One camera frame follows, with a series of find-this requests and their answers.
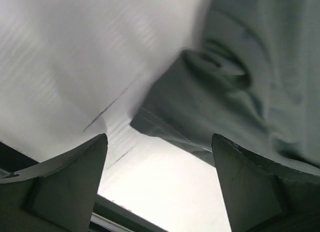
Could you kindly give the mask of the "dark grey t shirt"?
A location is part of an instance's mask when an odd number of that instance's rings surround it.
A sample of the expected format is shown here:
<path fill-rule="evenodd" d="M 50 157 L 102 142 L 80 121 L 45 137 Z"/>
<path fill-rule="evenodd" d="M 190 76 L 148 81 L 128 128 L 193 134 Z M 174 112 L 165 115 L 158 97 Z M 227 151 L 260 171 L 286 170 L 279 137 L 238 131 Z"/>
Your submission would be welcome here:
<path fill-rule="evenodd" d="M 151 86 L 131 127 L 198 157 L 213 134 L 320 172 L 320 0 L 212 0 L 198 50 Z"/>

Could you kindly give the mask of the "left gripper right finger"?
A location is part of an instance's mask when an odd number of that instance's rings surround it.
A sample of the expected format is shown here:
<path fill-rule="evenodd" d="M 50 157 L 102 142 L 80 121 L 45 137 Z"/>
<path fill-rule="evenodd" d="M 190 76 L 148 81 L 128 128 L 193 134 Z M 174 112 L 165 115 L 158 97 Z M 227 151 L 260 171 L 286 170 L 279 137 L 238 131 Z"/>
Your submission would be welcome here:
<path fill-rule="evenodd" d="M 233 232 L 318 232 L 320 177 L 214 134 L 215 168 Z"/>

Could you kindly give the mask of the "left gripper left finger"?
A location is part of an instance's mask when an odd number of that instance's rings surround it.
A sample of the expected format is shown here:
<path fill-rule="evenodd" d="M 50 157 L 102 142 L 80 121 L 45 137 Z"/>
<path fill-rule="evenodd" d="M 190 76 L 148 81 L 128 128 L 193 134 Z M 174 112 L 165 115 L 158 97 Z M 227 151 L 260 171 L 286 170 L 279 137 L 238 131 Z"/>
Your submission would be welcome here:
<path fill-rule="evenodd" d="M 106 134 L 0 180 L 2 232 L 86 232 L 108 150 Z"/>

